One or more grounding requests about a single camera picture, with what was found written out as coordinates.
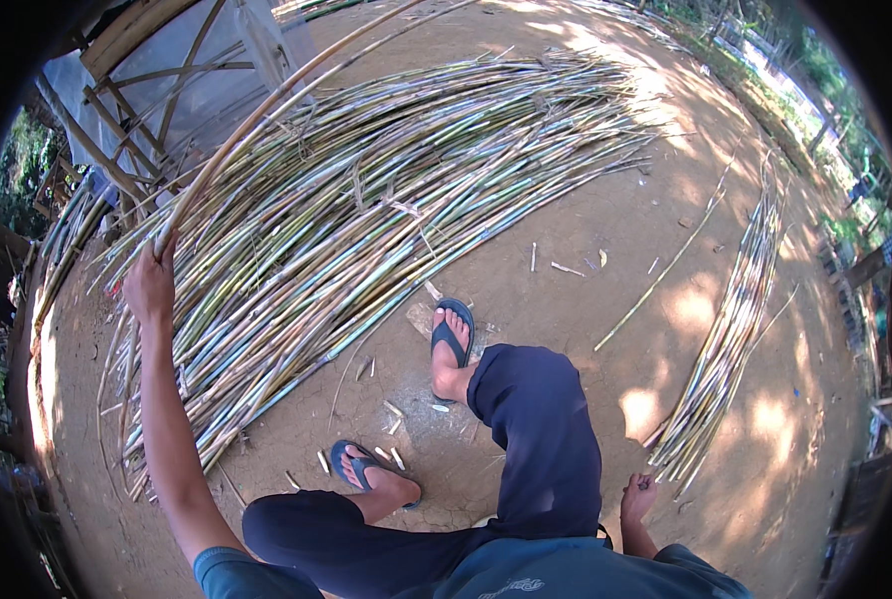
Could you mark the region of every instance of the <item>t-shirt sleeve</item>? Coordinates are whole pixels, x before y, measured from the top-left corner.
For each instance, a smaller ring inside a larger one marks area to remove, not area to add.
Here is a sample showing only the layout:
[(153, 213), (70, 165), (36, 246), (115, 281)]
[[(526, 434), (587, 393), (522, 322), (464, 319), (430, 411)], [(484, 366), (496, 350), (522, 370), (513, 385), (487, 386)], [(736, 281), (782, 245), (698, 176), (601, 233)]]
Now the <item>t-shirt sleeve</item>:
[(734, 597), (735, 599), (752, 599), (751, 593), (739, 581), (726, 576), (719, 570), (710, 566), (694, 553), (685, 548), (685, 545), (673, 544), (665, 547), (655, 554), (657, 562), (671, 564), (698, 575), (704, 581), (712, 585), (715, 597)]
[(207, 599), (322, 599), (297, 569), (262, 564), (239, 549), (212, 547), (193, 562), (193, 575)]

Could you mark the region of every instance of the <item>hand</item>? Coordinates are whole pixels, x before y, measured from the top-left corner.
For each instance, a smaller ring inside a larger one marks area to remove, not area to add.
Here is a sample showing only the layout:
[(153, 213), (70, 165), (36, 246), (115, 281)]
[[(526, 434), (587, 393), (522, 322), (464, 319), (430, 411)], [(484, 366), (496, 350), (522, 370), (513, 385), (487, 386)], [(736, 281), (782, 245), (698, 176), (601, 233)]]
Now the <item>hand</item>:
[(177, 237), (176, 232), (170, 236), (159, 261), (153, 257), (153, 241), (149, 241), (123, 283), (127, 305), (141, 328), (156, 327), (162, 323), (173, 327), (173, 302), (176, 299), (173, 254)]
[(652, 474), (633, 474), (629, 486), (622, 490), (619, 517), (623, 521), (640, 522), (658, 496), (658, 483)]

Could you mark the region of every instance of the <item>foot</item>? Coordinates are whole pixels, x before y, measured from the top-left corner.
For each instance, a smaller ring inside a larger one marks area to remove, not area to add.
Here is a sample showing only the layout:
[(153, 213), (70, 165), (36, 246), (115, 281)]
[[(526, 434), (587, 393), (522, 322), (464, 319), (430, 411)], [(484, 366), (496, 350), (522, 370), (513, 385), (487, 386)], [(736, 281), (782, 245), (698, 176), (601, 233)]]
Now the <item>foot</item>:
[[(438, 307), (432, 315), (432, 329), (435, 330), (444, 320), (456, 340), (459, 341), (463, 351), (466, 351), (469, 348), (469, 325), (463, 322), (462, 318), (451, 309)], [(466, 402), (469, 379), (473, 377), (475, 368), (473, 366), (459, 368), (455, 353), (452, 353), (449, 343), (444, 340), (436, 343), (432, 348), (430, 371), (432, 373), (432, 392), (436, 397)]]
[[(357, 449), (356, 446), (347, 445), (346, 452), (342, 455), (341, 460), (342, 471), (346, 474), (346, 478), (349, 479), (349, 482), (362, 489), (362, 485), (359, 484), (359, 479), (356, 477), (356, 472), (353, 470), (353, 464), (350, 462), (351, 457), (368, 456)], [(397, 473), (379, 466), (367, 466), (363, 474), (365, 474), (369, 486), (373, 488), (372, 491), (368, 492), (369, 494), (388, 497), (392, 506), (392, 509), (389, 510), (390, 514), (405, 504), (419, 499), (419, 485)]]

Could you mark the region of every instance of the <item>cloth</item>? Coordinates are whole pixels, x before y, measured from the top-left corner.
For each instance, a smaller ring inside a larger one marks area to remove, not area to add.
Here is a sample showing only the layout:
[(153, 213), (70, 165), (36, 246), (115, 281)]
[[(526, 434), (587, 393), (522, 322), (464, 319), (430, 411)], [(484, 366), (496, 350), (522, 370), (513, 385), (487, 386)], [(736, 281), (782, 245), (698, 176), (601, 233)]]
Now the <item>cloth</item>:
[(602, 458), (569, 359), (540, 347), (489, 347), (467, 402), (506, 450), (498, 517), (484, 528), (411, 533), (367, 526), (348, 498), (300, 491), (248, 506), (247, 545), (267, 562), (302, 570), (320, 589), (371, 599), (443, 580), (495, 539), (594, 538)]
[(262, 497), (244, 513), (243, 534), (270, 564), (223, 547), (203, 552), (194, 571), (207, 597), (319, 597), (313, 586), (346, 599), (538, 599), (606, 587), (617, 596), (748, 596), (680, 545), (650, 561), (595, 538), (601, 454), (579, 373), (564, 355), (492, 346), (467, 401), (506, 450), (497, 518), (483, 528), (410, 533), (367, 526), (335, 493)]
[[(194, 571), (209, 599), (322, 597), (297, 569), (260, 564), (227, 547), (204, 551)], [(388, 576), (399, 572), (387, 566)], [(740, 583), (682, 545), (669, 545), (654, 560), (645, 560), (614, 553), (588, 537), (498, 539), (465, 558), (445, 581), (404, 591), (393, 599), (495, 599), (500, 595), (501, 599), (751, 599)]]
[(892, 265), (892, 234), (885, 238), (882, 242), (882, 254), (885, 258), (885, 264)]

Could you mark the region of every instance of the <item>person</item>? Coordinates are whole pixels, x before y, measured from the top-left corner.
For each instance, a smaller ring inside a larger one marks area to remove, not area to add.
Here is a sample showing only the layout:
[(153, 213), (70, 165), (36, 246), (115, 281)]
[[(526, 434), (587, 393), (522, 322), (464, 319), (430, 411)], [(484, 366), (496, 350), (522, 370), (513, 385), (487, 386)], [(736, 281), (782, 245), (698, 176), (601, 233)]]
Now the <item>person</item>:
[(481, 528), (413, 533), (375, 526), (415, 506), (420, 486), (354, 442), (333, 449), (336, 472), (361, 493), (262, 497), (243, 515), (246, 547), (224, 521), (200, 468), (174, 379), (173, 253), (142, 251), (124, 290), (142, 336), (143, 434), (152, 484), (183, 554), (213, 598), (528, 599), (750, 597), (682, 545), (658, 550), (642, 519), (657, 495), (633, 474), (620, 509), (623, 554), (596, 538), (602, 462), (579, 374), (541, 347), (496, 345), (468, 365), (468, 308), (437, 308), (432, 391), (468, 407), (506, 451), (497, 516)]

